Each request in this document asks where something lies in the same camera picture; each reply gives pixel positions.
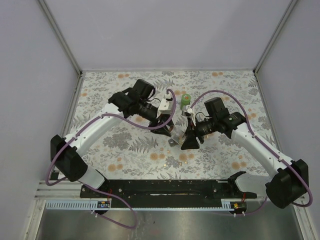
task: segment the floor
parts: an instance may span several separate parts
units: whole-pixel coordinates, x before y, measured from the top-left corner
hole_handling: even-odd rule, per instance
[[[250,202],[249,211],[257,208]],[[36,240],[302,240],[293,206],[268,203],[258,214],[236,217],[209,211],[139,211],[137,229],[95,218],[89,211],[45,210]],[[106,216],[132,224],[129,211]]]
[[[181,95],[191,95],[191,103],[207,90],[223,90],[234,95],[245,107],[251,124],[274,144],[258,85],[252,71],[139,71],[87,72],[77,102],[71,132],[79,128],[99,111],[112,94],[144,79],[156,88],[154,97],[162,98],[167,88],[174,90],[180,106]],[[204,112],[204,101],[222,97],[231,113],[239,107],[228,96],[211,94],[196,105],[196,112]],[[131,120],[141,125],[148,121],[140,116]],[[173,122],[182,130],[187,122],[178,108]],[[91,146],[84,161],[109,179],[222,179],[238,171],[266,175],[262,166],[242,147],[225,135],[213,133],[205,138],[200,149],[180,150],[170,147],[169,138],[120,123]]]

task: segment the floral pattern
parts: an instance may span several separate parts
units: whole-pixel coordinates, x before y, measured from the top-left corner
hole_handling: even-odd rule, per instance
[[[132,87],[137,79],[155,86],[155,98],[161,99],[167,88],[174,91],[177,109],[173,122],[183,131],[187,120],[181,116],[181,96],[188,93],[193,102],[203,92],[217,89],[234,95],[244,105],[257,132],[275,144],[252,71],[87,72],[70,131],[94,116],[112,94]],[[195,111],[207,115],[204,102],[213,97],[221,97],[231,113],[241,112],[230,97],[220,93],[203,97]],[[140,125],[149,124],[137,115],[130,119]],[[207,135],[200,149],[182,151],[178,145],[170,147],[168,140],[166,136],[121,122],[95,142],[83,159],[108,179],[223,179],[238,171],[267,174],[243,147],[218,132]]]

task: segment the wall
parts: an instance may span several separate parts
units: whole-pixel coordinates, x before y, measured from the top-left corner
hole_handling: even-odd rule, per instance
[[[253,69],[290,0],[46,0],[83,70]]]
[[[283,151],[309,165],[314,203],[309,208],[320,231],[320,2],[302,0],[258,73]]]
[[[0,239],[18,240],[77,75],[35,0],[1,0],[0,23]]]

